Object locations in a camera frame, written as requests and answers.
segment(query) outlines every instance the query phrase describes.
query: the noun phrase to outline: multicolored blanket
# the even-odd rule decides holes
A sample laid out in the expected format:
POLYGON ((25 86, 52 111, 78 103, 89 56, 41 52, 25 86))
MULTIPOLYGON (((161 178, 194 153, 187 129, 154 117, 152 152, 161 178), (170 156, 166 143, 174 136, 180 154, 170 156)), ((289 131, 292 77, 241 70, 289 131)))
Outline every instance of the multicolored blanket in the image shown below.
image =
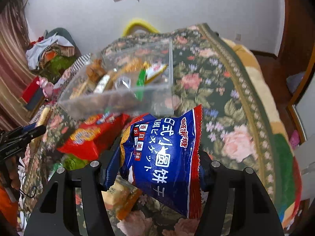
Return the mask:
MULTIPOLYGON (((165 100, 165 104, 173 103, 175 116, 198 104, 203 105, 203 150, 229 168, 242 170, 252 167, 267 189, 285 227, 299 206, 300 175, 256 58, 244 46, 220 39, 207 24, 167 34, 120 38, 104 52, 108 55, 162 38, 173 40, 174 95, 173 100, 165 100)), ((35 182, 39 186, 38 192, 41 192, 47 179, 45 161, 49 164, 55 161, 56 143, 60 143, 60 139, 65 138, 64 133, 68 134, 69 128, 74 129, 76 125, 77 122, 56 108, 39 150, 30 161, 28 173, 32 176, 26 180, 25 191, 35 182)), ((203 205, 206 199, 207 193, 203 193, 203 205)), ((78 218, 84 230, 79 192, 76 200, 78 218)), ((232 203, 229 203, 223 235, 229 232, 232 210, 232 203)), ((109 217, 116 235, 190 235, 199 222, 182 217, 147 195, 139 198, 125 220, 118 221, 110 212, 109 217)))

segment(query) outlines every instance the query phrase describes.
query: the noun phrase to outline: orange bag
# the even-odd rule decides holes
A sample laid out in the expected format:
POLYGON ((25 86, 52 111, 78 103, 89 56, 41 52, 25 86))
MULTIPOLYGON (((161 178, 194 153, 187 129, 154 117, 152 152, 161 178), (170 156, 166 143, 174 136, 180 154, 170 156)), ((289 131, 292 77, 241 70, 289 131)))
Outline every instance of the orange bag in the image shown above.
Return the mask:
POLYGON ((127 114, 117 113, 91 116, 57 149, 80 159, 96 160, 102 151, 112 146, 128 118, 127 114))

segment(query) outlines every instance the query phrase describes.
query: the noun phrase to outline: baseboard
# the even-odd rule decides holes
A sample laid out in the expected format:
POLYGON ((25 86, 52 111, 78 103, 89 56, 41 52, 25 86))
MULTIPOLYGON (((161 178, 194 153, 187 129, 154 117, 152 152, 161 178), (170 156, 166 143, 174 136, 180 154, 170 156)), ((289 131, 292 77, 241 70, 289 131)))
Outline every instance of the baseboard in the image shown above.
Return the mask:
POLYGON ((269 53, 269 52, 261 52, 261 51, 256 51, 256 50, 250 50, 254 55, 260 55, 260 56, 268 56, 268 57, 272 57, 274 59, 277 59, 277 56, 273 53, 269 53))

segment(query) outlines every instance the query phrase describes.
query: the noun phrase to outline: silver screw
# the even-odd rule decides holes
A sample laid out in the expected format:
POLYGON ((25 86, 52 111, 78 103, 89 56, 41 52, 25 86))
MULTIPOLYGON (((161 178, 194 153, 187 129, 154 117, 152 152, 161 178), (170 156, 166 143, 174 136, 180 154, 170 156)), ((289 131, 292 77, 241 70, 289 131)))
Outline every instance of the silver screw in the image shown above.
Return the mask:
POLYGON ((58 174, 61 174, 61 173, 63 173, 64 171, 65 171, 65 168, 64 168, 64 167, 60 167, 60 168, 57 169, 57 173, 58 173, 58 174))
POLYGON ((250 168, 250 167, 247 167, 247 168, 245 169, 245 171, 246 171, 248 174, 253 174, 253 173, 254 173, 254 170, 253 170, 252 168, 250 168))
POLYGON ((220 162, 214 160, 213 162, 211 162, 211 165, 215 168, 220 167, 220 162))
POLYGON ((100 163, 97 160, 94 160, 90 163, 91 167, 97 167, 100 163))

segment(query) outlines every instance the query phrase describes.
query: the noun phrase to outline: wall outlet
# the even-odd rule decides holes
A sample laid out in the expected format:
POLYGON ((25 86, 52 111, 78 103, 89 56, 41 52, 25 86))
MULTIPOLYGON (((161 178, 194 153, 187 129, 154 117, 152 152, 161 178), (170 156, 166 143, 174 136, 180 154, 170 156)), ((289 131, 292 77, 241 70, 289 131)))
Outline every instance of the wall outlet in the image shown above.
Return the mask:
POLYGON ((241 40, 241 34, 235 33, 235 40, 240 41, 241 40))

